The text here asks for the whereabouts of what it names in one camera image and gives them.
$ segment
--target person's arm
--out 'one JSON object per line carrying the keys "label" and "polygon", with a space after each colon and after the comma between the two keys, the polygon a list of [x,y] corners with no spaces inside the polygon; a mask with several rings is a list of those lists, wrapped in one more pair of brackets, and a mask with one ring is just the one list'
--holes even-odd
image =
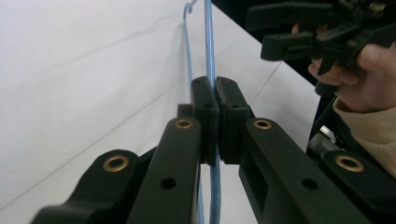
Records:
{"label": "person's arm", "polygon": [[396,178],[396,46],[366,46],[353,71],[334,66],[318,76],[320,61],[308,71],[320,82],[341,85],[334,110],[352,135]]}

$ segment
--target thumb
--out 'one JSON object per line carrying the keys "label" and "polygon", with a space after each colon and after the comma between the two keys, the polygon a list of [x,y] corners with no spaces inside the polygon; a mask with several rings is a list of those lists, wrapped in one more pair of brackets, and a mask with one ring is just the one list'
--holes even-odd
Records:
{"label": "thumb", "polygon": [[396,76],[396,53],[391,49],[369,44],[361,50],[357,62],[364,70]]}

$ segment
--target white surface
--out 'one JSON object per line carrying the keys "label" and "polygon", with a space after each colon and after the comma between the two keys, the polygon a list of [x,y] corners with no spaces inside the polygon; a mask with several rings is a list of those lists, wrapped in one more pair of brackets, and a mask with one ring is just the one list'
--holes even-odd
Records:
{"label": "white surface", "polygon": [[[185,0],[0,1],[0,222],[29,223],[64,202],[96,157],[155,147],[189,102]],[[213,8],[217,76],[238,82],[257,117],[306,146],[318,97]],[[205,75],[204,3],[188,17],[194,76]],[[221,167],[221,223],[255,223],[236,166]],[[208,167],[203,166],[208,219]]]}

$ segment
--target brass insert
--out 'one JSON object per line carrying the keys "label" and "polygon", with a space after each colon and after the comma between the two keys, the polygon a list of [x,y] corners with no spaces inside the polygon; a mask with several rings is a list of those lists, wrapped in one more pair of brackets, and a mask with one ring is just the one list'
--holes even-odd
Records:
{"label": "brass insert", "polygon": [[175,124],[179,129],[188,129],[188,128],[192,127],[192,121],[190,121],[188,119],[180,119],[180,120],[176,121]]}
{"label": "brass insert", "polygon": [[337,156],[335,158],[335,163],[350,172],[359,173],[364,170],[363,164],[350,156]]}
{"label": "brass insert", "polygon": [[108,158],[103,164],[103,169],[110,173],[115,173],[123,170],[129,163],[128,158],[117,155]]}
{"label": "brass insert", "polygon": [[254,121],[254,126],[258,129],[268,130],[272,128],[272,124],[267,120],[258,119]]}

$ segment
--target white table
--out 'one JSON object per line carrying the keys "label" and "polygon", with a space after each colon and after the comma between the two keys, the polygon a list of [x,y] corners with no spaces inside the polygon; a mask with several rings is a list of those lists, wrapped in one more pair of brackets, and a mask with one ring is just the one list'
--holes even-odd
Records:
{"label": "white table", "polygon": [[[0,222],[29,223],[63,203],[99,155],[155,147],[190,102],[186,0],[0,1]],[[305,148],[318,97],[213,8],[217,76],[237,81],[256,116]],[[205,75],[204,2],[188,17],[192,69]],[[208,167],[202,166],[208,219]],[[221,223],[255,223],[237,166],[221,165]]]}

